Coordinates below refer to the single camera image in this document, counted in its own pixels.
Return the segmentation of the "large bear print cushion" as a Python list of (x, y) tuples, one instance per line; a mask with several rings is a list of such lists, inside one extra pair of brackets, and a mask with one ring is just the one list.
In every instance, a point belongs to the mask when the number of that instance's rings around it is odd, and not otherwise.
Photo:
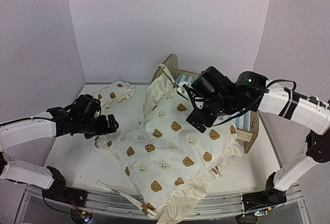
[(96, 147), (117, 159), (132, 184), (160, 180), (178, 186), (221, 178), (227, 159), (243, 154), (236, 125), (228, 122), (200, 133), (186, 121), (191, 103), (176, 92), (169, 69), (163, 64), (159, 69), (148, 87), (139, 126), (98, 136)]

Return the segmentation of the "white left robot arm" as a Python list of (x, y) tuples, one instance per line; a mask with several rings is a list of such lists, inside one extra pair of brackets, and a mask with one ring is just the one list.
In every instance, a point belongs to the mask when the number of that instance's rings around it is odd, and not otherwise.
[(65, 135), (82, 134), (90, 139), (113, 134), (118, 128), (114, 115), (103, 115), (100, 100), (89, 94), (80, 95), (66, 107), (53, 107), (31, 117), (1, 123), (1, 179), (39, 187), (45, 199), (83, 207), (87, 191), (67, 186), (57, 168), (37, 166), (6, 151), (39, 139)]

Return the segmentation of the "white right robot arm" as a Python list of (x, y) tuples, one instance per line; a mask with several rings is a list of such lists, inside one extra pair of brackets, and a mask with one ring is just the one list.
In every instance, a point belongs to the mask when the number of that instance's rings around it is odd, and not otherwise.
[(190, 85), (183, 85), (183, 94), (193, 107), (186, 120), (201, 133), (217, 126), (219, 116), (230, 115), (231, 121), (248, 111), (277, 115), (310, 130), (306, 150), (273, 172), (264, 190), (242, 196), (246, 213), (285, 203), (286, 191), (294, 182), (317, 164), (329, 162), (329, 102), (296, 92), (296, 83), (289, 88), (282, 86), (283, 82), (245, 71), (233, 83), (210, 66)]

